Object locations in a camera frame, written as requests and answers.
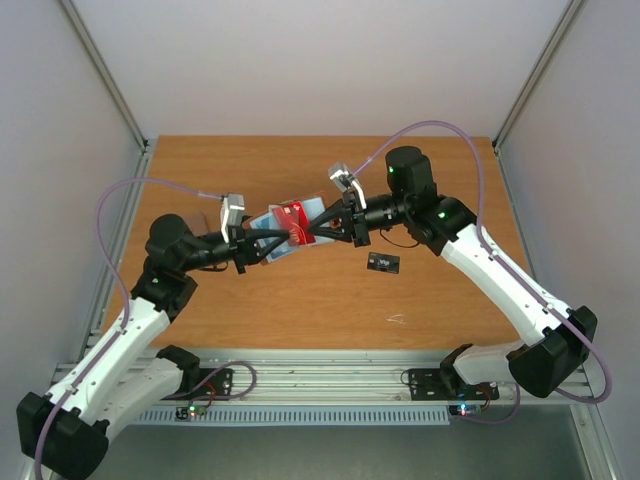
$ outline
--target card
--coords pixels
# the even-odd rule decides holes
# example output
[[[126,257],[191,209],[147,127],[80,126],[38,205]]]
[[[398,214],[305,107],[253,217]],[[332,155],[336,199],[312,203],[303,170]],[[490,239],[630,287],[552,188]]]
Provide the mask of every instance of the card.
[[[307,231],[309,219],[302,203],[293,202],[273,207],[271,213],[276,217],[280,228],[289,231],[290,246],[309,245],[316,242],[316,238]]]
[[[371,252],[369,253],[367,268],[378,272],[400,273],[400,257]]]

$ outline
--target orange wooden surface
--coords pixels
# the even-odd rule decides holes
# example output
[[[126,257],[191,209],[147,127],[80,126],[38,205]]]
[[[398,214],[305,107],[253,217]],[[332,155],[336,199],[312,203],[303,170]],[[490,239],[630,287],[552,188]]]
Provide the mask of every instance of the orange wooden surface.
[[[210,192],[240,192],[247,211],[324,191],[327,205],[339,197],[327,168],[343,161],[356,168],[383,137],[161,137],[149,176]],[[520,265],[523,252],[496,158],[487,138],[483,155],[486,227]],[[476,211],[476,172],[468,147],[457,138],[411,137],[429,156],[440,193]],[[361,175],[367,196],[388,192],[384,158]],[[205,212],[219,228],[219,203],[148,185],[122,263],[131,288],[141,273],[148,228],[158,216]],[[426,248],[404,250],[372,232],[372,245],[333,243],[307,248],[272,265],[238,275],[193,272],[199,288],[182,314],[154,345],[246,348],[449,349],[517,338],[502,313],[462,273]],[[404,227],[388,236],[410,243]],[[401,257],[399,275],[366,269],[370,251]],[[107,324],[121,299],[112,302]]]

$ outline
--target robotic arm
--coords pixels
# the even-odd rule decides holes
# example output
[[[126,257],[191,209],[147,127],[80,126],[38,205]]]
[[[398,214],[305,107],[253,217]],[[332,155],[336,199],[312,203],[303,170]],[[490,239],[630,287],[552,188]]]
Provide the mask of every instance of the robotic arm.
[[[17,408],[22,452],[35,458],[38,439],[52,411],[42,463],[68,480],[86,479],[100,464],[109,442],[146,408],[196,386],[200,360],[175,346],[157,354],[131,380],[121,378],[151,341],[187,305],[197,284],[186,272],[234,262],[238,273],[260,263],[289,238],[284,230],[244,229],[244,200],[223,199],[223,232],[195,237],[178,215],[163,215],[150,228],[148,257],[124,311],[89,354],[44,396],[27,394]],[[257,240],[272,240],[260,248]],[[80,382],[78,377],[88,369]]]
[[[359,181],[345,165],[332,167],[329,177],[343,198],[315,219],[309,232],[361,247],[371,243],[369,231],[403,224],[414,240],[467,275],[521,338],[491,347],[466,344],[447,356],[440,375],[452,398],[467,385],[489,381],[515,381],[534,396],[549,396],[589,353],[556,315],[590,341],[597,325],[595,315],[584,306],[573,310],[544,290],[486,230],[480,238],[476,216],[460,200],[438,195],[429,159],[420,149],[395,148],[386,155],[386,163],[391,193],[370,199],[365,199]],[[322,226],[326,222],[340,227],[331,230]]]
[[[548,396],[588,355],[557,315],[592,340],[594,314],[586,307],[571,309],[520,269],[486,231],[479,235],[476,216],[461,201],[438,195],[429,159],[418,148],[395,148],[386,163],[391,193],[372,198],[365,198],[346,165],[332,167],[329,177],[342,199],[314,219],[308,231],[362,247],[371,243],[370,231],[404,225],[416,241],[467,275],[521,338],[454,350],[440,365],[444,390],[455,399],[468,385],[515,381],[532,395]],[[200,378],[199,359],[175,346],[160,351],[133,379],[119,382],[191,298],[197,284],[187,272],[233,261],[242,274],[289,238],[285,230],[244,229],[244,218],[242,196],[229,194],[223,198],[220,232],[195,237],[173,214],[152,224],[143,273],[131,291],[129,317],[121,313],[77,368],[44,396],[29,393],[20,402],[23,453],[36,456],[44,430],[43,464],[68,480],[86,479],[109,442],[145,408],[176,391],[193,390]],[[274,240],[260,248],[258,239]]]

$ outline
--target cable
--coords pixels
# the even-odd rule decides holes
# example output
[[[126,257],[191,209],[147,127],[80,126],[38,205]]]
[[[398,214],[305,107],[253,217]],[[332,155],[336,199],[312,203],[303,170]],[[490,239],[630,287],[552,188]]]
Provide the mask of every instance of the cable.
[[[410,384],[409,382],[404,382],[404,381],[402,380],[402,378],[404,377],[404,374],[405,374],[405,373],[409,373],[409,370],[405,370],[404,372],[402,372],[402,373],[400,374],[400,383],[401,383],[401,384],[403,384],[403,385],[406,385],[407,387],[410,387],[410,386],[411,386],[411,384]]]
[[[399,243],[395,243],[392,242],[391,240],[389,240],[387,237],[384,236],[384,233],[382,233],[382,228],[378,231],[378,233],[380,233],[380,236],[387,242],[390,243],[391,245],[395,246],[395,247],[399,247],[399,248],[416,248],[418,245],[420,245],[420,242],[416,242],[413,245],[400,245]]]
[[[224,272],[227,268],[229,268],[229,262],[224,262],[224,267],[214,265],[213,267],[202,267],[198,270],[201,272]]]
[[[413,125],[409,125],[408,127],[403,128],[398,133],[390,137],[386,142],[384,142],[375,152],[373,152],[371,156],[369,156],[362,163],[362,165],[360,165],[360,167],[358,167],[354,175],[358,176],[378,155],[380,155],[389,145],[395,142],[398,138],[402,137],[403,135],[417,128],[429,127],[429,126],[444,127],[455,132],[467,143],[467,145],[471,149],[471,152],[473,153],[473,158],[476,163],[476,173],[477,173],[477,179],[478,179],[478,217],[476,222],[476,232],[477,232],[478,238],[480,239],[480,244],[482,245],[482,247],[487,251],[489,255],[491,255],[494,258],[495,261],[498,262],[498,264],[502,266],[502,268],[504,268],[507,271],[507,273],[509,273],[509,275],[511,275],[511,277],[513,277],[513,279],[516,282],[518,282],[522,286],[522,288],[524,288],[533,298],[535,298],[535,300],[543,308],[547,309],[549,313],[551,313],[562,325],[567,327],[567,329],[569,329],[569,331],[573,333],[578,338],[578,340],[580,340],[584,344],[584,346],[587,347],[587,349],[593,354],[593,356],[596,358],[596,360],[600,364],[600,368],[602,369],[602,373],[604,374],[605,384],[604,384],[604,390],[598,397],[594,397],[594,398],[579,397],[565,390],[562,390],[561,388],[556,388],[556,392],[560,393],[561,395],[564,395],[565,397],[571,400],[574,400],[580,403],[588,403],[593,405],[593,404],[605,401],[607,398],[609,398],[609,395],[611,395],[611,390],[613,388],[613,375],[611,374],[611,370],[607,365],[607,362],[605,361],[604,357],[602,356],[602,353],[600,352],[600,350],[587,337],[585,337],[582,334],[582,332],[580,332],[580,330],[578,330],[578,328],[576,328],[568,319],[564,318],[562,313],[560,313],[555,308],[547,308],[548,302],[545,300],[545,298],[542,297],[531,285],[529,285],[529,283],[524,278],[522,278],[518,274],[518,272],[515,269],[513,269],[513,267],[511,267],[503,258],[501,258],[499,255],[493,254],[493,248],[491,248],[491,246],[489,245],[489,242],[484,236],[483,222],[484,222],[484,196],[485,196],[484,188],[485,186],[484,186],[484,169],[482,167],[482,158],[480,157],[480,152],[478,151],[478,148],[473,143],[473,140],[471,139],[471,137],[469,137],[460,128],[448,122],[443,122],[440,120],[425,120],[423,122],[417,122],[417,123],[414,123]]]
[[[207,403],[207,406],[204,407],[204,409],[206,410],[213,403],[213,397],[216,395],[216,389],[209,382],[205,383],[204,385],[205,387],[209,387],[209,391],[210,391],[209,403]]]
[[[482,411],[486,412],[487,409],[491,406],[491,394],[489,393],[489,390],[487,390],[482,384],[476,385],[476,388],[480,389],[480,391],[484,393],[485,397],[487,397],[487,400],[484,402],[484,405],[482,406]]]
[[[509,413],[509,415],[504,417],[502,420],[483,420],[482,418],[474,418],[474,417],[468,417],[468,416],[462,416],[462,415],[456,415],[453,418],[458,418],[460,420],[465,420],[471,423],[478,423],[480,425],[504,425],[505,423],[509,423],[511,420],[516,418],[516,415],[518,415],[518,412],[520,411],[521,400],[522,400],[520,398],[520,385],[518,385],[517,383],[515,385],[516,385],[516,403],[514,404],[513,409],[511,410],[511,413]]]
[[[107,247],[104,245],[101,228],[100,228],[100,220],[101,220],[100,214],[102,212],[102,207],[104,206],[105,202],[113,192],[115,192],[116,190],[124,186],[131,185],[133,183],[153,183],[156,185],[164,185],[166,187],[171,187],[175,190],[179,190],[185,193],[190,193],[198,197],[222,200],[222,196],[215,193],[202,192],[200,190],[194,190],[192,188],[184,187],[182,185],[178,185],[177,183],[169,182],[167,180],[161,180],[158,178],[151,178],[151,177],[127,178],[125,180],[121,180],[119,182],[114,183],[102,193],[102,195],[98,199],[98,204],[95,211],[95,223],[93,227],[94,227],[95,236],[98,239],[98,246],[100,247],[100,252],[102,253],[102,256],[107,264],[107,268],[113,275],[116,285],[118,286],[118,289],[120,290],[120,293],[124,300],[124,311],[122,315],[121,331],[124,331],[125,327],[127,326],[127,323],[129,323],[129,313],[130,313],[129,293],[127,292],[127,288],[124,285],[124,281],[122,280],[122,278],[120,277],[120,274],[118,273],[118,269],[113,264],[113,261],[111,260],[111,258],[109,258]],[[55,419],[58,412],[60,412],[65,402],[69,400],[69,397],[71,396],[73,391],[78,387],[78,385],[82,383],[84,378],[89,374],[89,372],[93,369],[93,367],[96,366],[96,364],[100,361],[100,359],[107,353],[107,351],[116,342],[116,340],[120,335],[121,335],[120,331],[114,332],[111,338],[102,346],[102,348],[96,354],[96,356],[93,357],[91,361],[89,361],[87,366],[81,372],[78,373],[78,376],[71,383],[70,389],[67,390],[60,397],[58,402],[56,402],[56,404],[51,409],[51,412],[49,412],[49,415],[47,416],[47,419],[45,420],[44,425],[42,426],[42,430],[40,430],[40,435],[38,436],[38,442],[36,443],[36,451],[34,455],[34,470],[35,470],[36,480],[44,480],[42,476],[42,454],[44,452],[44,443],[47,438],[47,435],[49,434],[49,430],[51,429],[51,425],[53,424],[53,420]]]
[[[244,390],[244,391],[242,391],[240,393],[234,393],[232,395],[216,395],[216,398],[219,399],[219,400],[234,400],[236,398],[242,398],[245,395],[248,395],[254,388],[256,388],[256,385],[258,383],[258,372],[256,372],[256,369],[253,368],[250,363],[243,362],[242,360],[235,360],[233,362],[228,362],[228,363],[225,363],[223,365],[220,365],[218,368],[216,368],[211,373],[209,373],[206,377],[204,377],[200,381],[200,383],[197,384],[195,387],[193,387],[190,391],[188,391],[188,392],[180,392],[180,393],[173,393],[171,395],[167,395],[166,397],[164,397],[163,400],[174,400],[176,398],[185,397],[185,396],[189,395],[190,393],[193,393],[196,390],[198,390],[200,387],[202,387],[204,384],[206,384],[211,377],[213,377],[217,373],[220,373],[225,368],[233,367],[234,365],[238,365],[240,367],[245,367],[247,370],[249,370],[249,373],[251,373],[251,384],[247,387],[246,390]]]

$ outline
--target black card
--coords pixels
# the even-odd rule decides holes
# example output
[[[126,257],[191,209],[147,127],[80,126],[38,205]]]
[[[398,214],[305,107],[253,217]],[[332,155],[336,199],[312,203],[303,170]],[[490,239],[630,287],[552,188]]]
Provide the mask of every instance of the black card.
[[[367,268],[369,270],[377,270],[378,272],[399,273],[400,257],[370,252]]]

